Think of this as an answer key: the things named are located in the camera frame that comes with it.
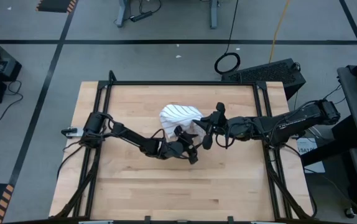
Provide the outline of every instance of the black equipment box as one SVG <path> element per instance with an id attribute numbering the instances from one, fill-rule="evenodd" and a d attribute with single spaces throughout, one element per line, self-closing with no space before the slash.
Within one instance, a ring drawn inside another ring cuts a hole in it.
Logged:
<path id="1" fill-rule="evenodd" d="M 305 79 L 291 58 L 259 65 L 222 75 L 221 81 L 282 82 L 286 99 L 289 100 L 305 84 Z"/>

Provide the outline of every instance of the wooden table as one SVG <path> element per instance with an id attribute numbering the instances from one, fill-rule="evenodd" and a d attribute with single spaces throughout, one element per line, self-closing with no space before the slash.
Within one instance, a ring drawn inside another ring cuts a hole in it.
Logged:
<path id="1" fill-rule="evenodd" d="M 97 82 L 81 84 L 72 126 L 85 125 L 93 110 L 96 87 Z M 267 83 L 267 87 L 272 113 L 288 112 L 282 83 Z M 167 104 L 195 106 L 209 115 L 217 102 L 225 104 L 227 118 L 257 115 L 251 86 L 113 86 L 108 113 L 139 134 L 151 136 L 161 128 L 159 113 Z M 289 144 L 296 147 L 294 140 Z M 68 149 L 64 157 L 76 148 Z M 83 155 L 84 150 L 62 168 L 50 215 L 58 213 L 77 189 Z M 281 156 L 289 192 L 311 215 L 300 159 L 289 149 L 281 150 Z M 226 221 L 227 216 L 236 221 L 274 220 L 261 141 L 236 141 L 228 150 L 214 144 L 209 151 L 200 148 L 198 158 L 192 166 L 187 160 L 161 161 L 146 157 L 123 140 L 107 139 L 91 219 L 143 220 L 150 215 L 152 220 Z M 281 194 L 277 194 L 282 205 Z"/>

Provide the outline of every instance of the white cloth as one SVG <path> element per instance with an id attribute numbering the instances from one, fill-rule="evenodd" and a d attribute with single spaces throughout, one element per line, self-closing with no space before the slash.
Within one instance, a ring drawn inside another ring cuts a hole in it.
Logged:
<path id="1" fill-rule="evenodd" d="M 160 112 L 159 117 L 169 138 L 175 137 L 174 129 L 177 126 L 181 126 L 183 131 L 189 134 L 199 135 L 200 139 L 203 139 L 205 135 L 204 130 L 192 122 L 193 119 L 200 120 L 203 117 L 201 112 L 193 106 L 167 105 Z"/>

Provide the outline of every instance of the desk leg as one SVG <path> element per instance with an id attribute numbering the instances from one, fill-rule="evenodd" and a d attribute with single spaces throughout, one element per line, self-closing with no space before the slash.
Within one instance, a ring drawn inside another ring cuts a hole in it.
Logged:
<path id="1" fill-rule="evenodd" d="M 347 187 L 347 196 L 349 196 L 349 198 L 357 204 L 357 171 L 355 170 L 355 166 L 353 160 L 351 159 L 350 153 L 343 153 L 341 155 L 341 160 L 345 165 L 346 175 L 349 182 L 349 186 Z M 350 207 L 352 207 L 354 213 L 357 214 L 357 208 L 351 206 L 351 204 L 348 204 L 347 208 Z"/>
<path id="2" fill-rule="evenodd" d="M 116 26 L 118 28 L 121 28 L 123 26 L 126 6 L 128 5 L 128 3 L 130 4 L 129 1 L 130 0 L 119 0 L 119 14 L 118 14 L 118 18 L 116 19 Z"/>
<path id="3" fill-rule="evenodd" d="M 218 0 L 211 0 L 210 2 L 210 28 L 216 29 L 217 28 L 217 1 Z"/>
<path id="4" fill-rule="evenodd" d="M 332 128 L 335 140 L 302 155 L 303 165 L 308 166 L 357 147 L 357 128 L 352 116 Z"/>

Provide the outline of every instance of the gray floor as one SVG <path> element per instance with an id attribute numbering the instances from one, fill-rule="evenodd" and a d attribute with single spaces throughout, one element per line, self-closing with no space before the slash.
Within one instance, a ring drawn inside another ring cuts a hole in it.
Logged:
<path id="1" fill-rule="evenodd" d="M 233 19 L 234 0 L 221 1 L 217 30 L 209 29 L 207 3 L 197 0 L 162 0 L 162 9 L 152 17 L 124 28 L 113 24 L 118 1 L 80 0 L 68 31 L 68 40 L 125 39 L 227 39 Z M 357 0 L 346 0 L 357 25 Z M 271 40 L 285 1 L 240 0 L 234 39 Z M 67 15 L 35 12 L 36 1 L 0 0 L 0 39 L 58 40 Z M 147 7 L 156 6 L 155 0 Z M 132 4 L 138 14 L 138 3 Z M 279 40 L 356 40 L 339 0 L 293 0 L 280 29 Z M 25 98 L 14 105 L 0 122 L 0 183 L 8 183 L 22 146 L 40 89 L 53 58 L 56 45 L 3 45 L 23 65 L 19 80 Z M 33 138 L 30 142 L 5 222 L 47 218 L 55 188 L 55 175 L 62 160 L 66 139 L 60 130 L 71 123 L 80 83 L 106 79 L 114 70 L 119 80 L 219 80 L 213 65 L 226 45 L 64 45 L 47 93 Z M 230 51 L 241 56 L 241 68 L 268 62 L 270 45 L 232 45 Z M 293 58 L 302 66 L 307 83 L 300 89 L 296 105 L 322 98 L 338 82 L 336 69 L 357 64 L 357 45 L 277 45 L 274 60 Z M 223 61 L 221 69 L 232 62 Z M 337 91 L 330 100 L 344 98 Z M 0 114 L 14 96 L 5 97 Z M 289 100 L 292 109 L 294 98 Z M 346 101 L 337 105 L 342 118 L 349 115 Z M 330 127 L 317 126 L 330 138 Z M 333 178 L 337 166 L 333 158 L 325 161 L 327 175 Z M 317 176 L 308 176 L 310 190 L 322 220 L 357 223 L 343 209 L 347 202 L 334 188 Z M 345 180 L 336 178 L 338 183 Z"/>

